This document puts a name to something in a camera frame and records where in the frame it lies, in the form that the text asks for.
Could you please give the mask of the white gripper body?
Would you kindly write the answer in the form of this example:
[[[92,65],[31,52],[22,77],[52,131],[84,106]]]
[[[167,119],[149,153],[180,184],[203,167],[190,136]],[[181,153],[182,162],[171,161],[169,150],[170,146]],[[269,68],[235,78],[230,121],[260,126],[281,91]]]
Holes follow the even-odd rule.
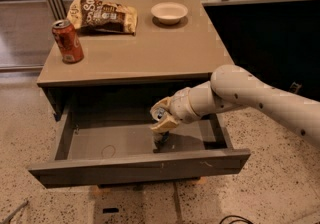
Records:
[[[189,94],[191,89],[186,87],[177,91],[170,97],[169,112],[178,121],[190,124],[200,119],[200,116],[193,110]]]

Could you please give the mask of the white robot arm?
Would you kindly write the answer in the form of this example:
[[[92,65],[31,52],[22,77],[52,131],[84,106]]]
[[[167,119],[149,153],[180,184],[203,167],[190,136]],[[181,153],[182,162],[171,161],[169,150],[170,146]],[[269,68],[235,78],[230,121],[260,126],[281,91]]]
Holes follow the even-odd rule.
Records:
[[[166,133],[209,114],[255,108],[315,147],[320,147],[320,102],[267,85],[236,65],[215,69],[209,81],[186,87],[150,110],[151,130]]]

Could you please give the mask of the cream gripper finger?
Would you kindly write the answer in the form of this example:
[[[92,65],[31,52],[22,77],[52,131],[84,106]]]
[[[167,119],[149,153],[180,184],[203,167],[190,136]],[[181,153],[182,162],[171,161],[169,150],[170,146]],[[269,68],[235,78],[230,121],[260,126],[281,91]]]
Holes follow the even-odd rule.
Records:
[[[155,133],[166,133],[175,129],[179,122],[171,115],[163,116],[157,123],[151,126],[151,130]]]
[[[150,114],[153,118],[162,118],[169,111],[170,97],[166,97],[154,104],[150,109]]]

